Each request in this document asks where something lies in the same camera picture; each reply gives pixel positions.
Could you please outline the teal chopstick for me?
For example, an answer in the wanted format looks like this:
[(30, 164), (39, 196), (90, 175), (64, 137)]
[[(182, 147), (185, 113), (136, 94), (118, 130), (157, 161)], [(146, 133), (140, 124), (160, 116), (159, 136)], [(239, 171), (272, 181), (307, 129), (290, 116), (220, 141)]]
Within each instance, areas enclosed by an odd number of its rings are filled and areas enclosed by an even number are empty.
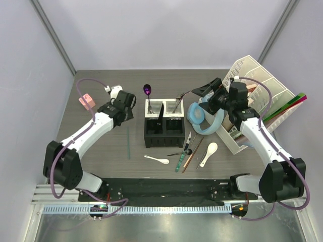
[(129, 132), (129, 127), (127, 127), (127, 157), (128, 157), (128, 160), (130, 160), (131, 152), (130, 152), (130, 132)]

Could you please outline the purple iridescent spoon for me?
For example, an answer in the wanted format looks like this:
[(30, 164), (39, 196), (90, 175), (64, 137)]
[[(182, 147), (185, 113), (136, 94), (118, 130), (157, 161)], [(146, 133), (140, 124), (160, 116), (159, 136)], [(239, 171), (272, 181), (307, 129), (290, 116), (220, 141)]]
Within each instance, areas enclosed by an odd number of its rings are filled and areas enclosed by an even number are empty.
[(143, 86), (143, 91), (144, 91), (144, 93), (147, 95), (147, 97), (148, 97), (148, 104), (149, 104), (149, 106), (150, 106), (150, 94), (151, 94), (151, 92), (152, 92), (152, 88), (151, 88), (151, 86), (149, 85), (149, 84), (145, 84), (144, 86)]

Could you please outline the black knife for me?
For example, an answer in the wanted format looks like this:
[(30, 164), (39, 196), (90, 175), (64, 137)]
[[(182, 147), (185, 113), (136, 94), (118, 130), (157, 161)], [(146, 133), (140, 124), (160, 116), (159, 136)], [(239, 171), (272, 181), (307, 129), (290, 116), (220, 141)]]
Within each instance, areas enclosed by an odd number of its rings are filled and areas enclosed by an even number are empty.
[(159, 134), (163, 132), (163, 114), (164, 114), (164, 104), (161, 105), (161, 109), (155, 126), (155, 131), (154, 131), (155, 134)]

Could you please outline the small black spoon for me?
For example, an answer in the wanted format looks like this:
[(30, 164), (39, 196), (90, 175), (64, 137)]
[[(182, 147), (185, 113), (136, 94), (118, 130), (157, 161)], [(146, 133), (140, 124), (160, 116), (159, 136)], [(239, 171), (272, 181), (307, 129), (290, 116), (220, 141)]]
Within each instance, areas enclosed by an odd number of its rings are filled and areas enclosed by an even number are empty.
[(191, 155), (192, 154), (192, 150), (191, 149), (187, 149), (187, 150), (185, 150), (183, 152), (180, 152), (180, 153), (169, 154), (168, 156), (175, 156), (175, 155), (182, 155), (182, 154)]

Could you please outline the rose gold chopstick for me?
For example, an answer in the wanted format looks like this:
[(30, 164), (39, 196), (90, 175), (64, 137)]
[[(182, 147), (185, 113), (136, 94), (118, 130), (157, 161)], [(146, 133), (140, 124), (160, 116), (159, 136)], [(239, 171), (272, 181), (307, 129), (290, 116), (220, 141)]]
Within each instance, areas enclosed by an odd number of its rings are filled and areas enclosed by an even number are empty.
[(201, 140), (198, 142), (198, 144), (196, 145), (196, 147), (194, 148), (194, 150), (192, 151), (191, 155), (189, 156), (189, 158), (187, 159), (187, 161), (184, 164), (184, 169), (186, 169), (187, 165), (189, 164), (189, 162), (191, 161), (191, 159), (193, 158), (193, 156), (195, 155), (197, 149), (199, 148), (200, 144), (202, 143), (204, 137), (201, 138)]

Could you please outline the green patterned chopstick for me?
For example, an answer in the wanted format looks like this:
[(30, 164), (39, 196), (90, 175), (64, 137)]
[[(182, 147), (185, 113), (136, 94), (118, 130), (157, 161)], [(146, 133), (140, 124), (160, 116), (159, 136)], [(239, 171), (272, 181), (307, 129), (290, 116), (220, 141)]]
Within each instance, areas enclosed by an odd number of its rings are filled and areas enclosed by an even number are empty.
[(181, 167), (181, 163), (184, 160), (185, 156), (186, 156), (186, 152), (183, 152), (181, 154), (180, 158), (179, 158), (179, 161), (178, 161), (177, 165), (176, 165), (175, 172), (178, 172), (179, 171), (179, 169)]

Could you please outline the small white ceramic spoon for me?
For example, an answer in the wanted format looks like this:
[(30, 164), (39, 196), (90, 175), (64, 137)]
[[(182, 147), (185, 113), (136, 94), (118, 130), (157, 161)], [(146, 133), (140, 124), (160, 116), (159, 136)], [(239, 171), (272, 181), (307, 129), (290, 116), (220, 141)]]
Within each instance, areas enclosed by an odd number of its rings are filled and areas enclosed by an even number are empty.
[(170, 162), (168, 159), (158, 159), (158, 158), (154, 158), (154, 157), (151, 157), (148, 155), (144, 155), (144, 158), (155, 160), (155, 161), (158, 161), (158, 162), (165, 164), (165, 165), (169, 164), (169, 162)]

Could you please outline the silver spoon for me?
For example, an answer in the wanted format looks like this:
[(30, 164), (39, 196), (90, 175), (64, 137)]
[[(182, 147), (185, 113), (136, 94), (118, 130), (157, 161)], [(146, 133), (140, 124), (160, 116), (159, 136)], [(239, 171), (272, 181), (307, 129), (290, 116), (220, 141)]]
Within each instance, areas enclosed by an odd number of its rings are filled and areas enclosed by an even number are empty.
[(151, 106), (151, 103), (150, 103), (150, 102), (148, 103), (148, 111), (149, 111), (149, 113), (154, 114), (154, 112), (153, 112), (153, 110), (152, 110), (152, 106)]

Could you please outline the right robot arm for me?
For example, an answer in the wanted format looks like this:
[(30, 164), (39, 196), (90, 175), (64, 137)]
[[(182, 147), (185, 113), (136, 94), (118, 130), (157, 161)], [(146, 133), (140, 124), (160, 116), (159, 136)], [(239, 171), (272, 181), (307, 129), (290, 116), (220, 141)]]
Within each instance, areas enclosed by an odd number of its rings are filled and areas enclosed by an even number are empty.
[(241, 77), (233, 77), (226, 89), (220, 78), (193, 89), (192, 93), (204, 98), (212, 96), (199, 106), (214, 115), (225, 110), (231, 123), (250, 141), (265, 164), (261, 177), (250, 174), (231, 176), (228, 193), (233, 199), (240, 199), (246, 192), (260, 195), (267, 203), (282, 203), (306, 195), (310, 198), (305, 181), (306, 164), (301, 158), (294, 158), (270, 135), (258, 112), (248, 106), (248, 89)]

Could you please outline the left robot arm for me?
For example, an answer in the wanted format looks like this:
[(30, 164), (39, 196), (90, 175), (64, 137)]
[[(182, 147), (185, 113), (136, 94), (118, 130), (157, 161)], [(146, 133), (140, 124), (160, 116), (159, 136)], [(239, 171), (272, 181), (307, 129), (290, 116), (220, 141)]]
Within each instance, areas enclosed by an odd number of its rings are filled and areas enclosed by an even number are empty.
[(104, 200), (107, 188), (103, 180), (85, 172), (81, 158), (104, 134), (132, 119), (135, 104), (134, 94), (119, 90), (76, 133), (61, 142), (51, 141), (46, 147), (43, 175), (51, 184), (59, 184), (67, 190), (87, 190), (96, 201)]

